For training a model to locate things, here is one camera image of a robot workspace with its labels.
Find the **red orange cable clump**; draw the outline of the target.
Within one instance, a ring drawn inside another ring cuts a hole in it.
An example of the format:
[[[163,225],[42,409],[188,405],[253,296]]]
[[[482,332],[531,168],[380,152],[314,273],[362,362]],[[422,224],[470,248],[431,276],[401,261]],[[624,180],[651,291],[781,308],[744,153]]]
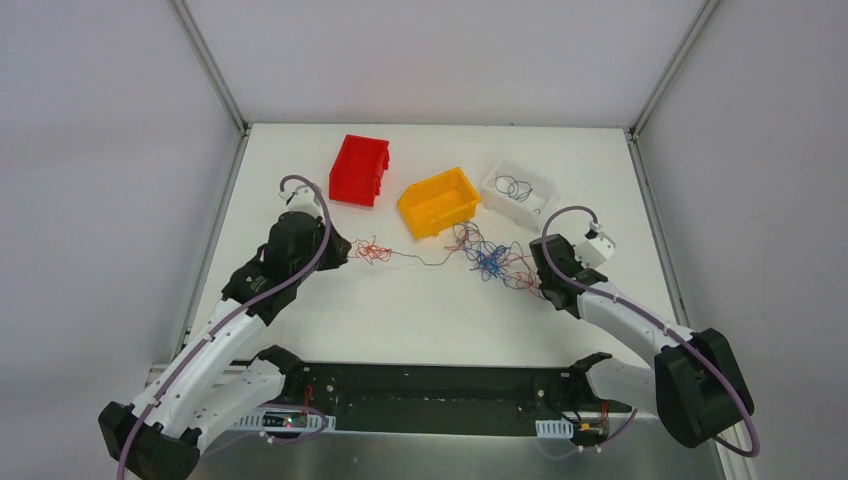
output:
[[[357,258],[369,265],[373,265],[375,262],[385,263],[390,261],[393,251],[388,247],[379,245],[376,242],[376,238],[372,237],[370,239],[353,240],[351,242],[350,254],[352,258]]]

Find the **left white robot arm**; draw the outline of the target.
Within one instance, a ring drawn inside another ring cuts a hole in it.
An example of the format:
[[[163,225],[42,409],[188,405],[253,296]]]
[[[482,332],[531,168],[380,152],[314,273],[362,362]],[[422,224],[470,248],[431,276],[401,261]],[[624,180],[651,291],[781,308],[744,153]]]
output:
[[[222,387],[214,385],[235,356],[297,297],[316,271],[347,261],[351,244],[326,215],[286,211],[267,241],[236,269],[200,333],[128,404],[108,403],[98,417],[117,478],[185,479],[210,444],[253,408],[297,402],[304,362],[280,346],[258,352]]]

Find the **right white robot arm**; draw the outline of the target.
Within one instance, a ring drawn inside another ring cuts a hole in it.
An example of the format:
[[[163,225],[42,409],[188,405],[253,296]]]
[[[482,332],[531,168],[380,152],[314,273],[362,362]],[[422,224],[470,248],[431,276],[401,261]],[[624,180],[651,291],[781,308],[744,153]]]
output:
[[[557,310],[605,331],[638,355],[632,365],[599,352],[567,384],[583,410],[614,400],[659,418],[679,444],[694,448],[737,424],[753,425],[754,402],[728,339],[715,329],[666,324],[579,262],[561,235],[530,243],[542,295]]]

